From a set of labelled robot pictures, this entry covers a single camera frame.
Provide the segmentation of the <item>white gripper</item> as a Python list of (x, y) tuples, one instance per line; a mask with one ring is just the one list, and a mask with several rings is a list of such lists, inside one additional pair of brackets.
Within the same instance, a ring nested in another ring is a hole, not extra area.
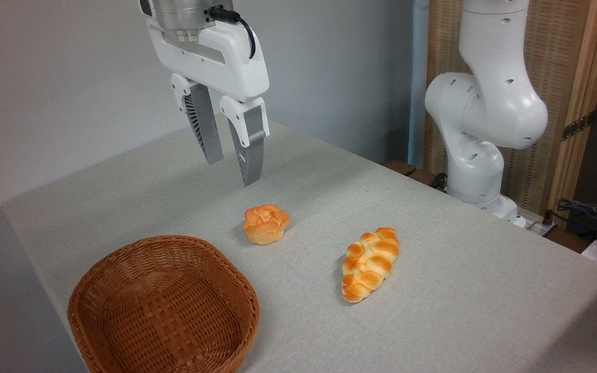
[(228, 119), (244, 186), (259, 180), (264, 139), (270, 135), (260, 97), (268, 90), (268, 73), (259, 44), (251, 58), (249, 35), (241, 24), (216, 21), (199, 30), (196, 42), (178, 40), (152, 19), (147, 19), (147, 28), (159, 61), (175, 73), (170, 82), (176, 103), (208, 164), (223, 159), (223, 152), (207, 87), (225, 95), (219, 104)]

